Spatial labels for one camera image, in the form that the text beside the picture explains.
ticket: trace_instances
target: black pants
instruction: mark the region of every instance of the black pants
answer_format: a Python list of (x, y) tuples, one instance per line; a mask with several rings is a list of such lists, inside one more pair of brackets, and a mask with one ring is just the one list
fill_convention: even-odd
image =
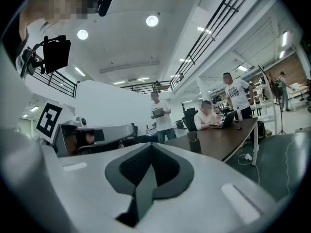
[[(242, 109), (241, 114), (242, 114), (243, 119), (252, 118), (253, 114), (252, 114), (251, 106), (249, 106), (245, 109)], [(252, 143), (254, 144), (254, 130), (252, 130), (252, 132), (251, 132), (251, 140), (252, 140)]]

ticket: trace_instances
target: jeans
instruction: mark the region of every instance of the jeans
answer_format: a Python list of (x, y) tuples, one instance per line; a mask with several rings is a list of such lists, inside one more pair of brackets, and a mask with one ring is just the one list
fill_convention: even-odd
[[(242, 109), (241, 110), (241, 115), (242, 115), (243, 119), (253, 118), (251, 106), (249, 106), (249, 107), (247, 107), (245, 109)], [(251, 140), (252, 140), (252, 143), (254, 144), (254, 130), (252, 130), (252, 132), (251, 132)]]
[(157, 138), (159, 140), (159, 143), (163, 143), (165, 141), (165, 135), (169, 140), (176, 138), (176, 134), (173, 128), (168, 130), (161, 130), (157, 132)]
[(284, 108), (284, 103), (285, 103), (285, 108), (288, 110), (288, 95), (286, 91), (286, 87), (282, 87), (282, 105), (281, 108)]

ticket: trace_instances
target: black laptop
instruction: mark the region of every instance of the black laptop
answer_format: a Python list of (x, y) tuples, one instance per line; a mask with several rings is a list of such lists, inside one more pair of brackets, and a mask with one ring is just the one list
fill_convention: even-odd
[(233, 122), (236, 113), (237, 113), (236, 111), (229, 113), (225, 117), (225, 121), (223, 123), (221, 123), (219, 125), (211, 126), (211, 128), (212, 129), (224, 129), (224, 128), (228, 127)]

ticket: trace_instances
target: pen holder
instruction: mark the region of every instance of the pen holder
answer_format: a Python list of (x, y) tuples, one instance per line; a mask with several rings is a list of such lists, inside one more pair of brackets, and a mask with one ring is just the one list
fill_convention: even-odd
[(188, 133), (188, 140), (191, 152), (202, 153), (200, 140), (197, 138), (197, 133), (195, 131)]

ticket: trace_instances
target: bottle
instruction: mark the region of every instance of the bottle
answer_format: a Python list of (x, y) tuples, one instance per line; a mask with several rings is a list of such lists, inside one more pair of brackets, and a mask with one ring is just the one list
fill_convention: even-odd
[(237, 114), (239, 122), (243, 121), (242, 113), (239, 107), (237, 107)]

